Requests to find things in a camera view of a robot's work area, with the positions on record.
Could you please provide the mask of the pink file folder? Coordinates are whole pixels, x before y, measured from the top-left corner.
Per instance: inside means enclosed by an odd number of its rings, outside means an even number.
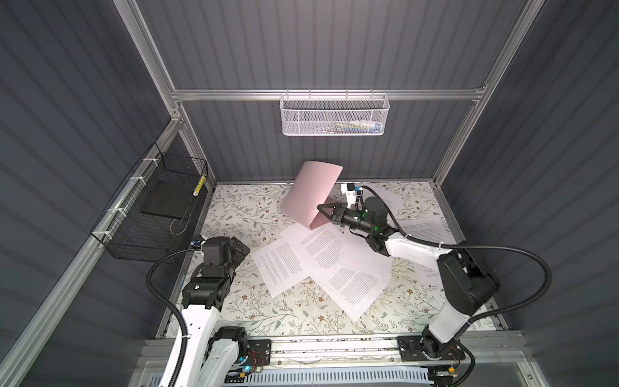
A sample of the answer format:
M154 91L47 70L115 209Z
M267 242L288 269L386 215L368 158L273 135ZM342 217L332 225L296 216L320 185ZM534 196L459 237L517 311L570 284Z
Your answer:
M309 230L328 223L318 205L327 202L342 171L341 165L306 161L280 205L282 214Z

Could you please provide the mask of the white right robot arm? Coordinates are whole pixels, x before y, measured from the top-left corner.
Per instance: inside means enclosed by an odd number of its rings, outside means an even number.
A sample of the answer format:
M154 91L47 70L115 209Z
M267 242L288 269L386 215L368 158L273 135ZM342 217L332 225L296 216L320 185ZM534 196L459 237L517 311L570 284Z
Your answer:
M381 198L368 198L361 209L345 203L317 206L333 224L364 232L364 240L375 253L419 264L438 274L446 301L422 332L422 352L439 360L456 345L471 324L469 319L499 290L499 281L487 264L462 244L448 248L441 243L415 242L395 223Z

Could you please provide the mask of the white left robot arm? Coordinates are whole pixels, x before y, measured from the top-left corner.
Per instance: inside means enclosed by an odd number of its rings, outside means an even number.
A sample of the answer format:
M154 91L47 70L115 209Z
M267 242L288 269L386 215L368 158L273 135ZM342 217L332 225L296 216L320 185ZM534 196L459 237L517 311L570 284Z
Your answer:
M219 327L221 310L235 271L250 248L235 237L213 237L192 246L202 263L182 290L182 308L172 308L180 332L175 338L160 386L222 386L227 374L247 359L243 327Z

